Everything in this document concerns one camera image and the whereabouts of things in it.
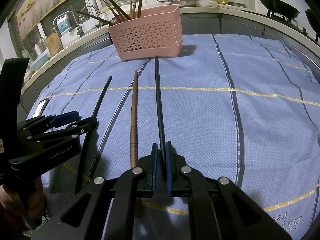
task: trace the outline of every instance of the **wooden cutting board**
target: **wooden cutting board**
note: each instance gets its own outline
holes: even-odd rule
[[[56,55],[59,51],[63,50],[60,35],[57,31],[50,34],[50,36],[45,40],[45,44],[47,44],[51,57]]]

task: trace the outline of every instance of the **bolt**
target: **bolt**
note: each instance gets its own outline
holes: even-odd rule
[[[221,177],[219,179],[219,182],[222,184],[222,185],[227,185],[229,184],[230,180],[227,178],[227,177]]]
[[[132,169],[132,172],[134,174],[140,174],[143,170],[140,167],[135,167]]]
[[[93,182],[97,185],[102,184],[104,182],[104,178],[103,177],[96,177]]]
[[[183,166],[183,167],[181,168],[181,171],[182,171],[183,173],[189,173],[189,172],[191,172],[191,168],[190,168],[189,166]]]

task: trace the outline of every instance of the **blue tablecloth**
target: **blue tablecloth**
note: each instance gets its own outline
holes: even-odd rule
[[[204,176],[229,177],[294,240],[320,211],[320,85],[283,43],[235,34],[184,35],[177,58],[160,58],[166,140]],[[139,156],[159,144],[154,59],[121,62],[113,46],[74,59],[41,93],[44,114],[92,115],[110,75],[84,169],[112,179],[130,168],[131,85],[139,71]],[[33,106],[32,117],[39,100]],[[79,156],[42,176],[53,215],[73,196]],[[157,185],[143,199],[134,239],[190,239],[186,199]]]

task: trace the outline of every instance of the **chopstick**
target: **chopstick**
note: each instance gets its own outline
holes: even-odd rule
[[[129,0],[129,3],[130,3],[130,17],[132,18],[132,0]]]
[[[121,12],[128,20],[131,20],[131,18],[124,12],[124,10],[122,10],[120,7],[119,7],[119,5],[117,5],[116,3],[115,3],[115,1],[113,1],[113,0],[108,0],[109,2],[111,2],[111,4],[113,5],[113,7],[118,11],[119,10],[119,12]]]
[[[118,22],[122,22],[122,20],[119,18],[119,16],[115,13],[115,11],[111,8],[111,6],[108,4],[108,2],[106,0],[103,0],[105,2],[105,4],[108,6],[108,8],[110,9],[110,11],[113,13],[113,15],[117,18]]]
[[[76,13],[81,13],[81,14],[83,14],[83,15],[86,15],[86,16],[90,17],[90,18],[93,18],[93,19],[96,19],[96,20],[98,20],[98,21],[101,21],[101,22],[103,22],[103,23],[105,23],[105,24],[109,24],[110,26],[113,26],[113,25],[114,25],[111,21],[106,21],[105,19],[101,19],[101,18],[99,18],[99,17],[96,17],[96,16],[91,15],[91,14],[88,14],[88,13],[84,13],[84,12],[80,12],[80,11],[76,11]]]
[[[137,18],[140,18],[141,16],[141,7],[142,7],[142,0],[139,0]]]
[[[138,161],[138,72],[134,71],[131,123],[130,123],[130,167],[137,166]]]
[[[136,14],[136,5],[137,5],[137,0],[134,0],[133,8],[132,8],[132,14],[131,14],[131,18],[132,19],[134,19],[134,15]]]

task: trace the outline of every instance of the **plastic basket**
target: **plastic basket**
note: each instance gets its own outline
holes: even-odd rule
[[[146,57],[177,57],[182,47],[179,5],[141,11],[141,17],[108,27],[122,61]]]

